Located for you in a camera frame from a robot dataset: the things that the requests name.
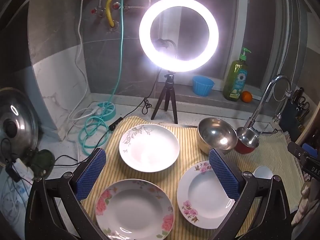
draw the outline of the window sill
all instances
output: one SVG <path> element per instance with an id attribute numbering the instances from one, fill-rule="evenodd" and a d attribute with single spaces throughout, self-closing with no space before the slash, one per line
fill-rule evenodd
<path id="1" fill-rule="evenodd" d="M 163 86 L 164 83 L 157 83 L 155 94 L 156 98 L 159 98 Z M 207 97 L 201 97 L 196 95 L 192 91 L 191 86 L 186 85 L 175 84 L 174 91 L 176 94 L 176 101 L 207 106 L 217 106 L 249 113 L 253 113 L 253 111 L 257 108 L 259 104 L 259 101 L 255 99 L 253 99 L 250 103 L 244 103 L 241 100 L 238 100 L 237 102 L 228 101 L 223 97 L 222 92 L 218 90 L 211 90 L 210 94 Z M 275 114 L 275 110 L 276 109 L 272 108 L 269 103 L 265 103 L 260 114 L 273 117 Z"/>

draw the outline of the tripod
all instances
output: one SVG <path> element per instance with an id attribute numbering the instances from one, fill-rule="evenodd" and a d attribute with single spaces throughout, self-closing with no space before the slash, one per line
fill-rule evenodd
<path id="1" fill-rule="evenodd" d="M 178 124 L 178 116 L 177 116 L 177 105 L 176 105 L 176 95 L 174 93 L 174 73 L 175 72 L 171 72 L 169 71 L 169 74 L 165 75 L 164 77 L 167 78 L 167 80 L 165 81 L 164 87 L 161 91 L 161 94 L 159 96 L 158 102 L 156 104 L 156 107 L 153 111 L 153 114 L 151 116 L 151 120 L 153 120 L 156 117 L 156 114 L 159 110 L 159 107 L 161 105 L 161 102 L 165 96 L 165 101 L 164 101 L 164 110 L 167 111 L 168 110 L 168 106 L 169 106 L 169 100 L 171 98 L 171 104 L 172 104 L 172 111 L 173 111 L 173 118 L 174 118 L 174 123 Z"/>

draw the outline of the blue gripper pad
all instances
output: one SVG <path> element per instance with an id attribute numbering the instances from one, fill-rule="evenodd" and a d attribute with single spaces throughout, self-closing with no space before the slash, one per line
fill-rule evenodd
<path id="1" fill-rule="evenodd" d="M 209 163 L 227 196 L 237 201 L 240 197 L 239 182 L 215 149 L 209 152 Z"/>
<path id="2" fill-rule="evenodd" d="M 96 180 L 100 175 L 100 172 L 106 164 L 106 161 L 106 152 L 103 149 L 100 149 L 76 183 L 75 195 L 78 201 L 88 197 L 93 185 L 96 183 Z"/>

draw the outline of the knife block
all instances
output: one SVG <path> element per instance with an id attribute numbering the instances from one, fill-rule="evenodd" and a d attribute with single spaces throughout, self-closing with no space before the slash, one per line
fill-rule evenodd
<path id="1" fill-rule="evenodd" d="M 302 131 L 299 129 L 302 124 L 297 120 L 297 107 L 298 105 L 295 102 L 288 101 L 283 110 L 279 123 L 282 131 L 287 131 L 290 135 L 291 141 L 293 142 L 295 142 L 302 133 Z"/>

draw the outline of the pot lid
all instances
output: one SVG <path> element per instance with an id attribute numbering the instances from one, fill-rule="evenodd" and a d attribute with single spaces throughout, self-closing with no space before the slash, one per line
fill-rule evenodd
<path id="1" fill-rule="evenodd" d="M 29 99 L 14 88 L 0 89 L 0 164 L 5 159 L 21 158 L 38 142 L 38 124 Z"/>

